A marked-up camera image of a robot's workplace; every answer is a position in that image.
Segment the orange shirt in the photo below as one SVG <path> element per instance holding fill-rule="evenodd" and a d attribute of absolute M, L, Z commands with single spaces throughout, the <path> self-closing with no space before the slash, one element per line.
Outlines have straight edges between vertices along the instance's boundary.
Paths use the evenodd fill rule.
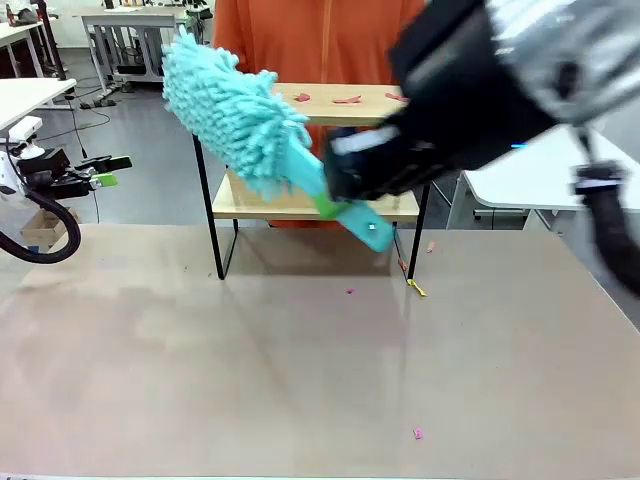
<path fill-rule="evenodd" d="M 215 47 L 238 70 L 278 73 L 283 83 L 392 85 L 387 52 L 424 0 L 216 0 Z M 308 127 L 320 157 L 325 127 Z M 331 222 L 271 222 L 324 226 Z"/>

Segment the white desk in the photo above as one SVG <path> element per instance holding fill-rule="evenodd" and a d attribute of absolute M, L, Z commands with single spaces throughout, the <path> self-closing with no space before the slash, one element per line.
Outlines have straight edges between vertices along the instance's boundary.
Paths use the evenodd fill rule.
<path fill-rule="evenodd" d="M 640 212 L 640 165 L 601 134 L 593 131 L 596 157 L 616 160 L 628 171 L 623 206 Z M 476 200 L 492 208 L 563 212 L 571 217 L 583 208 L 573 194 L 575 168 L 586 156 L 567 126 L 558 126 L 476 171 L 463 171 L 453 198 L 447 228 L 455 228 L 464 197 L 470 190 Z"/>
<path fill-rule="evenodd" d="M 0 80 L 0 130 L 75 86 L 76 81 L 55 78 Z"/>
<path fill-rule="evenodd" d="M 44 77 L 42 66 L 40 65 L 40 60 L 38 60 L 38 55 L 36 55 L 36 49 L 33 46 L 33 40 L 31 39 L 30 33 L 31 30 L 38 28 L 40 25 L 42 25 L 42 23 L 34 23 L 33 25 L 24 25 L 22 27 L 11 27 L 8 23 L 0 23 L 0 47 L 7 47 L 9 50 L 11 66 L 13 67 L 13 73 L 15 73 L 16 77 L 20 77 L 20 70 L 18 69 L 18 64 L 11 45 L 21 40 L 27 41 L 29 53 L 33 60 L 33 66 L 36 69 L 36 75 L 38 75 L 38 77 Z"/>
<path fill-rule="evenodd" d="M 73 16 L 82 18 L 103 93 L 108 92 L 108 77 L 118 78 L 124 82 L 162 82 L 160 29 L 176 30 L 179 24 L 188 21 L 186 12 L 185 7 L 139 7 L 131 8 L 130 11 L 91 7 L 77 10 Z M 94 29 L 95 46 L 91 39 L 90 27 Z M 140 42 L 141 57 L 146 69 L 144 74 L 121 74 L 111 66 L 110 58 L 120 65 L 128 60 L 128 57 L 122 54 L 122 49 L 127 45 L 122 28 L 127 30 L 133 28 L 138 32 L 137 39 Z"/>

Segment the gray floor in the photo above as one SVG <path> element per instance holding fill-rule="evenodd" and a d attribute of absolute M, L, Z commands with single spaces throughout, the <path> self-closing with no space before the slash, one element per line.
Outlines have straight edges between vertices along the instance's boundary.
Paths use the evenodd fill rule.
<path fill-rule="evenodd" d="M 70 75 L 82 79 L 78 87 L 79 93 L 95 89 L 98 82 L 88 52 L 63 51 L 62 54 L 70 69 Z M 134 93 L 118 94 L 113 98 L 118 102 L 116 107 L 99 110 L 109 115 L 111 121 L 104 126 L 80 132 L 80 138 L 89 156 L 130 155 L 134 161 L 133 169 L 118 173 L 120 184 L 117 187 L 98 192 L 101 222 L 205 224 L 206 216 L 191 136 L 180 126 L 176 118 L 164 109 L 159 89 L 137 88 Z M 640 158 L 640 137 L 636 133 L 635 121 L 638 112 L 640 102 L 613 115 L 605 129 L 606 136 L 634 158 Z M 38 111 L 37 115 L 44 120 L 44 127 L 39 132 L 40 138 L 73 128 L 73 119 L 69 112 Z M 105 120 L 92 111 L 77 110 L 75 115 L 79 128 Z M 75 133 L 45 140 L 41 144 L 46 147 L 63 147 L 72 161 L 82 159 Z M 211 189 L 215 191 L 222 179 L 223 165 L 214 161 L 211 155 L 207 156 L 207 160 Z M 443 178 L 438 184 L 449 198 L 453 196 L 455 176 Z M 96 209 L 91 198 L 76 199 L 67 204 L 78 211 L 84 223 L 96 221 Z M 18 238 L 20 227 L 31 214 L 32 210 L 8 210 L 0 205 L 2 228 L 15 238 Z M 447 216 L 447 204 L 432 190 L 425 228 L 444 228 Z M 634 225 L 640 223 L 635 218 L 632 220 Z M 490 218 L 476 222 L 469 217 L 465 221 L 466 228 L 492 228 Z M 522 221 L 496 217 L 493 228 L 522 228 Z M 591 250 L 588 228 L 588 219 L 580 215 L 575 228 L 565 237 L 567 243 L 634 324 L 640 327 L 640 303 L 604 271 Z"/>

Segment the table surface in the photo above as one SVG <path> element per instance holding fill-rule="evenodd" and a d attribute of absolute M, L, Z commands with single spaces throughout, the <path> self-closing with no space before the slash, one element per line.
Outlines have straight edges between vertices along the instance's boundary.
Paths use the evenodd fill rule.
<path fill-rule="evenodd" d="M 123 11 L 109 11 L 104 7 L 83 7 L 73 10 L 72 16 L 74 17 L 92 17 L 92 16 L 105 16 L 105 15 L 145 15 L 145 16 L 164 16 L 173 15 L 174 17 L 184 16 L 187 11 L 186 7 L 140 7 L 138 10 L 132 9 L 129 12 Z"/>
<path fill-rule="evenodd" d="M 593 148 L 603 160 L 616 160 L 628 177 L 621 201 L 640 212 L 640 165 L 598 132 L 593 131 Z M 587 163 L 584 151 L 567 126 L 557 126 L 515 149 L 487 167 L 465 171 L 476 199 L 495 208 L 580 210 L 580 198 L 573 194 L 575 167 Z"/>
<path fill-rule="evenodd" d="M 42 23 L 34 23 L 33 25 L 22 25 L 20 27 L 12 27 L 8 23 L 0 23 L 0 44 L 6 45 L 7 41 L 11 41 L 12 37 L 18 35 L 23 36 L 24 32 L 28 32 L 33 28 L 37 28 Z"/>
<path fill-rule="evenodd" d="M 0 129 L 76 85 L 76 81 L 55 78 L 0 79 Z"/>
<path fill-rule="evenodd" d="M 281 93 L 285 102 L 309 117 L 309 125 L 336 127 L 368 127 L 400 109 L 404 103 L 385 97 L 386 93 L 400 94 L 398 87 L 387 85 L 337 85 L 309 83 L 278 83 L 274 92 Z M 307 93 L 311 100 L 297 102 L 294 98 Z M 360 103 L 336 104 L 362 95 Z"/>
<path fill-rule="evenodd" d="M 1 472 L 640 472 L 640 337 L 552 234 L 427 231 L 421 298 L 347 232 L 241 229 L 224 282 L 204 226 L 82 233 L 0 306 Z"/>
<path fill-rule="evenodd" d="M 413 192 L 401 197 L 387 196 L 371 202 L 371 207 L 390 222 L 414 222 L 420 209 Z M 308 195 L 295 190 L 265 202 L 249 191 L 233 173 L 224 176 L 213 201 L 213 213 L 219 219 L 318 220 L 318 210 Z"/>

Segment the robotic arm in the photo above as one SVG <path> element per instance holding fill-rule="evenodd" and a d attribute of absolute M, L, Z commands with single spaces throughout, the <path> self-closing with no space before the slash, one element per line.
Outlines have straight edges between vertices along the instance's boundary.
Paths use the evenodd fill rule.
<path fill-rule="evenodd" d="M 622 175 L 596 162 L 586 127 L 640 93 L 639 24 L 637 0 L 434 0 L 390 52 L 407 107 L 376 130 L 330 135 L 331 195 L 399 195 L 568 123 L 590 162 L 575 190 L 594 216 L 596 245 L 640 294 L 640 251 L 618 200 Z"/>
<path fill-rule="evenodd" d="M 33 202 L 57 216 L 67 229 L 67 244 L 52 253 L 35 253 L 0 232 L 0 248 L 31 263 L 51 264 L 73 255 L 80 246 L 76 219 L 56 200 L 83 197 L 100 187 L 116 185 L 113 170 L 131 167 L 129 157 L 98 157 L 72 167 L 60 148 L 44 149 L 34 142 L 42 126 L 25 117 L 9 130 L 0 150 L 0 201 L 14 206 Z"/>

